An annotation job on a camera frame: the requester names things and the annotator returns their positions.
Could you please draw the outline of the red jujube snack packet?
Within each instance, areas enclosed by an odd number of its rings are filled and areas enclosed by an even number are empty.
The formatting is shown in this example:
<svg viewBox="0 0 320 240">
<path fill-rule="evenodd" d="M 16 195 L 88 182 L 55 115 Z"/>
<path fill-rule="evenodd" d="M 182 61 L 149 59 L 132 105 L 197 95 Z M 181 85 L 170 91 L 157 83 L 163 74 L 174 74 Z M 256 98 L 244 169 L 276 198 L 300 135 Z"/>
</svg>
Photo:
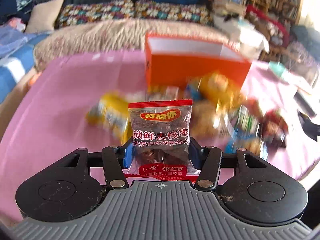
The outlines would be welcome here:
<svg viewBox="0 0 320 240">
<path fill-rule="evenodd" d="M 129 103 L 134 153 L 129 176 L 187 178 L 192 108 L 191 99 Z"/>
</svg>

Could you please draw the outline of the yellow snack packet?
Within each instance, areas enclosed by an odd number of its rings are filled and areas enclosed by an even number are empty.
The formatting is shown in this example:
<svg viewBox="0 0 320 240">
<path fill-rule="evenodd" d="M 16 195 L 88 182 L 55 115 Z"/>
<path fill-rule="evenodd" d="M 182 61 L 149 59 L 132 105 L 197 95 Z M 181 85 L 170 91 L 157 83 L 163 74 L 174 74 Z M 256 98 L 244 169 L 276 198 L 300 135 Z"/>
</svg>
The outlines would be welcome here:
<svg viewBox="0 0 320 240">
<path fill-rule="evenodd" d="M 109 129 L 124 144 L 132 136 L 129 103 L 117 93 L 105 93 L 86 114 L 90 125 Z"/>
</svg>

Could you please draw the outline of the orange-yellow snack packet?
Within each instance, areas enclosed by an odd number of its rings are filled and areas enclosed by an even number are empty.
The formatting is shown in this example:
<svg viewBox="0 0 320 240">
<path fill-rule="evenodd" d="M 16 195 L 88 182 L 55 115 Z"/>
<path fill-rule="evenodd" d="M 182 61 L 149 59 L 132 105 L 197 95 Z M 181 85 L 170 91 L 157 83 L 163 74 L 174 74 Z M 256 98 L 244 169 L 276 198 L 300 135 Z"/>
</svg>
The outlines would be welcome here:
<svg viewBox="0 0 320 240">
<path fill-rule="evenodd" d="M 230 112 L 246 100 L 238 85 L 220 73 L 201 77 L 198 91 L 216 107 L 217 112 Z"/>
</svg>

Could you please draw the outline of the pink tablecloth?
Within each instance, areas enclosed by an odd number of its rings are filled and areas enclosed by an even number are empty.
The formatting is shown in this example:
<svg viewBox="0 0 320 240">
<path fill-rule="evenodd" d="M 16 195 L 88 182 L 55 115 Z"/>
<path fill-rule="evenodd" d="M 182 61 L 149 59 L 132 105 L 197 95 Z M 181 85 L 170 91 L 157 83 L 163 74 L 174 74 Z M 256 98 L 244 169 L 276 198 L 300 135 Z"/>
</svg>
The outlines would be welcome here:
<svg viewBox="0 0 320 240">
<path fill-rule="evenodd" d="M 109 90 L 125 93 L 145 88 L 142 51 L 85 53 L 51 61 L 19 105 L 1 140 L 1 219 L 21 221 L 15 192 L 37 172 L 77 148 L 98 152 L 118 142 L 89 126 L 87 111 Z M 270 152 L 268 161 L 300 180 L 319 161 L 319 143 L 302 130 L 293 99 L 295 87 L 280 82 L 267 64 L 254 61 L 242 87 L 263 111 L 280 107 L 290 132 L 286 148 Z"/>
</svg>

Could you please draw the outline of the orange cardboard box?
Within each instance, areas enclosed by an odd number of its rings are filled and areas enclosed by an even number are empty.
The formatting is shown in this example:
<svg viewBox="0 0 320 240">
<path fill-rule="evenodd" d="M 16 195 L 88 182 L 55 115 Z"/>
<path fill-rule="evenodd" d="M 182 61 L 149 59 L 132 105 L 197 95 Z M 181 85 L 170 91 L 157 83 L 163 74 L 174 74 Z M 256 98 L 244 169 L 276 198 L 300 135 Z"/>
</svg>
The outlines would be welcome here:
<svg viewBox="0 0 320 240">
<path fill-rule="evenodd" d="M 230 46 L 186 36 L 146 34 L 145 75 L 151 86 L 185 87 L 189 78 L 218 72 L 241 87 L 251 63 Z"/>
</svg>

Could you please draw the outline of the beige quilted sofa cover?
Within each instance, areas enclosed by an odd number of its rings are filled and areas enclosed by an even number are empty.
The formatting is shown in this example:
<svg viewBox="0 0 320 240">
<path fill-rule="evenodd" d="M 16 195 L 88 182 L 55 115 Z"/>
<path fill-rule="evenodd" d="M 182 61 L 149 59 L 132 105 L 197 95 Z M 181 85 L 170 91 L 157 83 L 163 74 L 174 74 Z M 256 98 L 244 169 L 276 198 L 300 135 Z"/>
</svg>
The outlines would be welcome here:
<svg viewBox="0 0 320 240">
<path fill-rule="evenodd" d="M 219 30 L 189 22 L 162 20 L 106 20 L 64 27 L 54 31 L 34 48 L 35 69 L 43 71 L 48 62 L 58 57 L 86 52 L 106 52 L 114 50 L 144 50 L 147 33 L 169 36 L 198 37 L 221 42 L 235 51 L 240 43 L 231 41 Z"/>
</svg>

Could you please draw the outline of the blue striped blanket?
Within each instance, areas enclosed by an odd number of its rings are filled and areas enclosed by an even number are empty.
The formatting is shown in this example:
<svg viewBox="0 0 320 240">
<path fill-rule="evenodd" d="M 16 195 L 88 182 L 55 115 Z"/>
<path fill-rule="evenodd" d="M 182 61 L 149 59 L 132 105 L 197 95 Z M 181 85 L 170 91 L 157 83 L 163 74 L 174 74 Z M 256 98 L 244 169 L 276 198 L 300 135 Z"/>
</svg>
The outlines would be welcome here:
<svg viewBox="0 0 320 240">
<path fill-rule="evenodd" d="M 48 33 L 37 35 L 1 59 L 1 103 L 35 66 L 34 48 L 48 36 Z"/>
</svg>

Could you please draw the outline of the left floral cushion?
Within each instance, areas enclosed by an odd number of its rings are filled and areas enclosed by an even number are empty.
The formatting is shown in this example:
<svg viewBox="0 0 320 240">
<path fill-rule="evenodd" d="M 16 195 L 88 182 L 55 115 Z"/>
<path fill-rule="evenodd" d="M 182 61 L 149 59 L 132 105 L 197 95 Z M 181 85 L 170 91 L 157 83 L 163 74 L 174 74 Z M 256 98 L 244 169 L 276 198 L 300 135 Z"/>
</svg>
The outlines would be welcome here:
<svg viewBox="0 0 320 240">
<path fill-rule="evenodd" d="M 57 18 L 57 28 L 100 22 L 105 20 L 121 20 L 133 18 L 135 15 L 132 0 L 112 0 L 97 4 L 68 4 Z"/>
</svg>

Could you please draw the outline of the floral cushion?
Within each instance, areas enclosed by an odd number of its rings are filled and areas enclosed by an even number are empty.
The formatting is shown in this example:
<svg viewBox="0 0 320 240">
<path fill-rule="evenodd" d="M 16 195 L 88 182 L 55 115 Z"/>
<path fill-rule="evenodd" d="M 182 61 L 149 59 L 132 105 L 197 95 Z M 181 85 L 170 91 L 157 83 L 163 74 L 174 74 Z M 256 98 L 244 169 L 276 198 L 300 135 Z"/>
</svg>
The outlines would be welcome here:
<svg viewBox="0 0 320 240">
<path fill-rule="evenodd" d="M 97 4 L 68 4 L 57 18 L 57 28 L 100 22 L 105 20 L 121 20 L 133 18 L 135 15 L 132 0 L 112 0 Z"/>
<path fill-rule="evenodd" d="M 205 5 L 158 3 L 155 1 L 138 0 L 135 3 L 136 18 L 190 22 L 213 26 L 214 21 Z"/>
</svg>

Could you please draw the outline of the right floral cushion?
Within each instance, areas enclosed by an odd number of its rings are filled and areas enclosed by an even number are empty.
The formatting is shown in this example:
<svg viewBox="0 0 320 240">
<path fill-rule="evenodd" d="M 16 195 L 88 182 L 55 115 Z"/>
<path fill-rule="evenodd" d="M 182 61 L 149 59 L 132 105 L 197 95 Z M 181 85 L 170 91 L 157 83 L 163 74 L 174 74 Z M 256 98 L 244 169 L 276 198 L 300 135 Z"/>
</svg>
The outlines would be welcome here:
<svg viewBox="0 0 320 240">
<path fill-rule="evenodd" d="M 138 0 L 135 3 L 136 18 L 190 22 L 213 26 L 214 21 L 205 5 L 158 3 L 155 1 Z"/>
</svg>

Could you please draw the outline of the stack of books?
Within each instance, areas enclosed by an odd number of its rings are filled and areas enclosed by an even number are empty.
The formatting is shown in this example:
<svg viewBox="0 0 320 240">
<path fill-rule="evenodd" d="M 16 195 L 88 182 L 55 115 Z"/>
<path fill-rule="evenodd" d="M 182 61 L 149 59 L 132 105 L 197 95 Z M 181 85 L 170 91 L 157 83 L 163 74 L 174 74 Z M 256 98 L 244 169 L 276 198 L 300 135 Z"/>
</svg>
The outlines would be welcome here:
<svg viewBox="0 0 320 240">
<path fill-rule="evenodd" d="M 238 16 L 245 17 L 246 6 L 243 0 L 213 0 L 213 12 L 219 16 Z"/>
</svg>

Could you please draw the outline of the cream pillow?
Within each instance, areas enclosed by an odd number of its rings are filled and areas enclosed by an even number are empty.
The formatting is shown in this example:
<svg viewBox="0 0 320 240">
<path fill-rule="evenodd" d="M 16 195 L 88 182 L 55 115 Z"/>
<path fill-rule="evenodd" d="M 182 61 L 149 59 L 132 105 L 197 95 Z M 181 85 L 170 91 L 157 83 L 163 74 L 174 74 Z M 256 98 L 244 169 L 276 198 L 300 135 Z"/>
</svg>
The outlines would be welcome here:
<svg viewBox="0 0 320 240">
<path fill-rule="evenodd" d="M 53 31 L 64 0 L 51 0 L 33 7 L 25 33 Z"/>
</svg>

